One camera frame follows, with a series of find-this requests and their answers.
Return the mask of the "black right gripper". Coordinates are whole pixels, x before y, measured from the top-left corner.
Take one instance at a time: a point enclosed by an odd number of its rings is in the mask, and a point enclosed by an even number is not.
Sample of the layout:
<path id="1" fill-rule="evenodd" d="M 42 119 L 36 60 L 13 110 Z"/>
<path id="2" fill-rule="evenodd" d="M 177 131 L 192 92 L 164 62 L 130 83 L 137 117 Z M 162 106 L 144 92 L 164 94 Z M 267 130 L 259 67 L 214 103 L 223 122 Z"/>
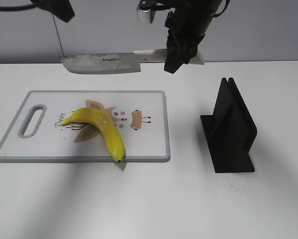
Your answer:
<path id="1" fill-rule="evenodd" d="M 196 56 L 197 46 L 203 40 L 211 21 L 227 9 L 226 0 L 218 12 L 221 0 L 177 0 L 179 5 L 170 11 L 165 21 L 168 28 L 164 70 L 174 74 L 183 64 Z"/>

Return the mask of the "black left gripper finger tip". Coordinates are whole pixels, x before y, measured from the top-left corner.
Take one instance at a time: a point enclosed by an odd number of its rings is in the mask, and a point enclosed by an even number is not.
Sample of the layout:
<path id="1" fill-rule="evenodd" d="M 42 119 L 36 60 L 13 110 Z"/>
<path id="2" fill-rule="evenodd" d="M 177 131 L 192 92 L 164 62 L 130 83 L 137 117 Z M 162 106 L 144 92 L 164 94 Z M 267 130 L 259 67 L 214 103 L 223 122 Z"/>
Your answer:
<path id="1" fill-rule="evenodd" d="M 38 8 L 53 14 L 63 22 L 69 22 L 75 16 L 69 0 L 31 0 L 31 2 L 43 2 Z"/>

